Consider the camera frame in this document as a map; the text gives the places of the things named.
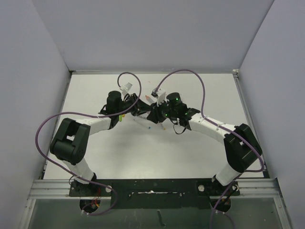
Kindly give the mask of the orange highlighter body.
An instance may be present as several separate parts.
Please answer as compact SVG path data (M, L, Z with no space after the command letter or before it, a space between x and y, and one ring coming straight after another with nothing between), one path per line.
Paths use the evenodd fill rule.
M149 102L150 104L154 103L154 101L152 100L152 98L150 96L146 95L145 98L146 98L147 102Z

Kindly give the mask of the light blue cap pen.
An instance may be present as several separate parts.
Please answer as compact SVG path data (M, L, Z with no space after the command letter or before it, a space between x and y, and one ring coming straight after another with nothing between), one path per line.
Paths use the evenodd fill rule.
M134 122L136 122L137 124L139 124L140 126L144 127L145 129L151 129L151 126L149 124L146 124L140 120L134 119Z

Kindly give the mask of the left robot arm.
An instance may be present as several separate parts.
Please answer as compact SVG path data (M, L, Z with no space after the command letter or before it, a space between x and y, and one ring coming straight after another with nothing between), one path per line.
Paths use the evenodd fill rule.
M50 152L63 161L75 175L74 180L81 184L80 191L86 196L92 196L97 190L97 184L94 182L96 175L84 158L89 136L114 128L119 122L117 113L122 115L123 111L126 111L133 116L139 116L150 109L151 107L136 94L124 93L122 97L120 92L111 91L108 93L106 105L99 112L105 117L63 119L51 142Z

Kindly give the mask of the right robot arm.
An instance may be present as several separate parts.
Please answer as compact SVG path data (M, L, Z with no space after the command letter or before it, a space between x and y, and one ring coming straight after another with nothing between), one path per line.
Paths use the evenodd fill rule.
M169 119L184 130L202 133L224 145L227 162L214 176L216 180L212 183L212 189L215 194L227 192L229 183L246 172L262 155L261 147L248 125L230 125L203 116L200 110L187 107L179 93L166 95L164 90L158 89L152 92L152 96L157 101L151 104L147 116L149 121L158 124Z

